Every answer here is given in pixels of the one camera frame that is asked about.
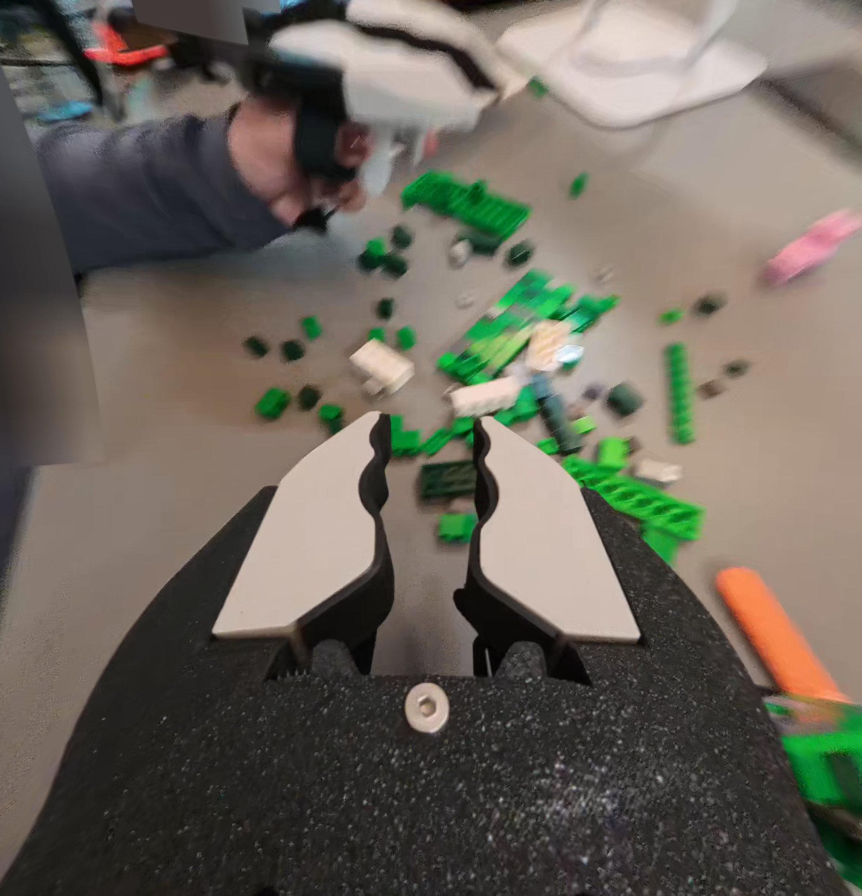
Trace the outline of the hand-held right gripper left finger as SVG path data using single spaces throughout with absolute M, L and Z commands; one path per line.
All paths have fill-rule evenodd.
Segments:
M 364 641 L 390 613 L 391 419 L 370 411 L 280 480 L 213 623 L 217 639 Z

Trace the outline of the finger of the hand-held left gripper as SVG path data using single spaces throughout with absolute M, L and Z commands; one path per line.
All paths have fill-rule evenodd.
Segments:
M 351 1 L 347 21 L 365 34 L 446 55 L 473 88 L 513 93 L 520 74 L 484 32 L 441 2 Z
M 472 87 L 444 54 L 371 37 L 347 21 L 277 30 L 271 60 L 313 63 L 343 77 L 348 117 L 394 130 L 472 130 L 502 93 Z

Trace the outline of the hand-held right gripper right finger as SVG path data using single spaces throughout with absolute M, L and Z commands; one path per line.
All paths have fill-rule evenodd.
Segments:
M 478 522 L 459 612 L 487 644 L 638 644 L 641 631 L 582 488 L 492 418 L 473 428 Z

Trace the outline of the person's left forearm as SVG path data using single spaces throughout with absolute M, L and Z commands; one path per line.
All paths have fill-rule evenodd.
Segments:
M 236 171 L 228 146 L 236 111 L 114 128 L 67 122 L 35 136 L 76 279 L 259 249 L 290 230 Z

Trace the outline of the person's left hand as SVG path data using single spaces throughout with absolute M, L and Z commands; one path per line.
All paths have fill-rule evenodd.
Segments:
M 249 192 L 289 228 L 322 204 L 347 213 L 362 210 L 368 194 L 357 178 L 340 182 L 311 174 L 297 160 L 298 116 L 298 105 L 283 99 L 249 96 L 237 105 L 227 144 Z

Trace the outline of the green holed plate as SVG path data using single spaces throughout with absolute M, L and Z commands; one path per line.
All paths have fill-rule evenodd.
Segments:
M 615 511 L 638 523 L 682 541 L 692 542 L 702 536 L 706 518 L 703 507 L 602 468 L 578 454 L 563 458 L 561 465 L 580 487 L 590 489 Z

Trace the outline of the wide green plate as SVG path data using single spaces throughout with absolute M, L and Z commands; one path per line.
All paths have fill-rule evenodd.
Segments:
M 403 210 L 421 207 L 499 242 L 527 222 L 532 207 L 490 190 L 485 180 L 466 182 L 437 169 L 419 175 L 400 192 Z

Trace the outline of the long green plate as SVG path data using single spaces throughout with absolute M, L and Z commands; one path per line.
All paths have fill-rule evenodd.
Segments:
M 680 445 L 695 441 L 693 387 L 687 347 L 674 342 L 665 348 L 665 370 L 669 429 L 673 441 Z

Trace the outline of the white book stand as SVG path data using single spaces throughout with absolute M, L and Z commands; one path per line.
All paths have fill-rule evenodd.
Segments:
M 662 2 L 587 1 L 511 25 L 503 54 L 591 125 L 625 130 L 730 98 L 766 57 L 723 36 L 735 1 L 691 19 Z

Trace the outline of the large green mosaic panel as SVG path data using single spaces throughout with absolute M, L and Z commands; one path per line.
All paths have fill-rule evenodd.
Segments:
M 597 325 L 620 301 L 615 294 L 579 294 L 571 283 L 532 269 L 437 357 L 437 370 L 459 385 L 489 382 L 524 352 L 538 324 L 565 323 L 573 340 Z

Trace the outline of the orange brick separator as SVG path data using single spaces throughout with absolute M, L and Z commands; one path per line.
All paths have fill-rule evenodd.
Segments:
M 812 700 L 851 703 L 755 571 L 719 571 L 716 590 L 782 693 Z

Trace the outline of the green brick cube model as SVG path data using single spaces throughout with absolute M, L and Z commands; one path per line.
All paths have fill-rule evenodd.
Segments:
M 763 702 L 822 845 L 862 894 L 862 706 L 788 695 Z

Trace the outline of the pink pig model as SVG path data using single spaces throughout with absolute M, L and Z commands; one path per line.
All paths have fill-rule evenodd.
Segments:
M 862 212 L 837 210 L 815 221 L 765 263 L 760 280 L 779 287 L 828 263 L 840 246 L 862 230 Z

